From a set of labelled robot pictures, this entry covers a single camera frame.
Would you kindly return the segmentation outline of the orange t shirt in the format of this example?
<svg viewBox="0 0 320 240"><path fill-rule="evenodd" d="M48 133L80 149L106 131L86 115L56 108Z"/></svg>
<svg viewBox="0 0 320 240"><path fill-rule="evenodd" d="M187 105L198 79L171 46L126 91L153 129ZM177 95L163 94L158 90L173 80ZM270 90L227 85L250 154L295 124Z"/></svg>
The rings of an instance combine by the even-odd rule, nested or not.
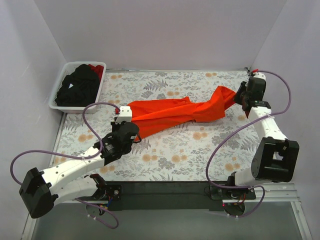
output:
<svg viewBox="0 0 320 240"><path fill-rule="evenodd" d="M186 122L209 123L226 116L225 111L235 104L236 92L218 86L205 102L181 99L137 100L128 104L132 122L139 127L142 139Z"/></svg>

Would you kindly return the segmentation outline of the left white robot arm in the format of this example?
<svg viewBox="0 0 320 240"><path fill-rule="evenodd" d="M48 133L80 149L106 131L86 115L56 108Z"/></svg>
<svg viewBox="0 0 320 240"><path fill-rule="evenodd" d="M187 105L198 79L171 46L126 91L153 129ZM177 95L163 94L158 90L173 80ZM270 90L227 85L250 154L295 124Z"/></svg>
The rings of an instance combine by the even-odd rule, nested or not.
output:
<svg viewBox="0 0 320 240"><path fill-rule="evenodd" d="M68 160L44 170L36 167L30 169L19 189L30 216L33 219L40 218L54 206L79 197L103 199L107 193L103 179L100 176L82 176L128 154L139 131L139 127L132 122L113 124L112 132L101 142L96 142L79 159Z"/></svg>

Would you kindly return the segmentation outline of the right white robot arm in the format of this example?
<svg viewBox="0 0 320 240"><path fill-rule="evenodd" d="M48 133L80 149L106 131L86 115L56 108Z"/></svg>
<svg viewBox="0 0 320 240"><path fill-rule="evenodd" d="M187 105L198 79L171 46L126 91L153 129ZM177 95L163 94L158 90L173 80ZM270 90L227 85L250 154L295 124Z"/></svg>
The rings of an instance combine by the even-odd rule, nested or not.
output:
<svg viewBox="0 0 320 240"><path fill-rule="evenodd" d="M264 183L288 183L292 180L300 146L288 139L278 127L271 106L263 100L266 76L254 72L243 81L235 95L235 102L242 106L246 117L254 122L260 139L249 168L233 172L227 179L226 192L237 199L245 192L245 186Z"/></svg>

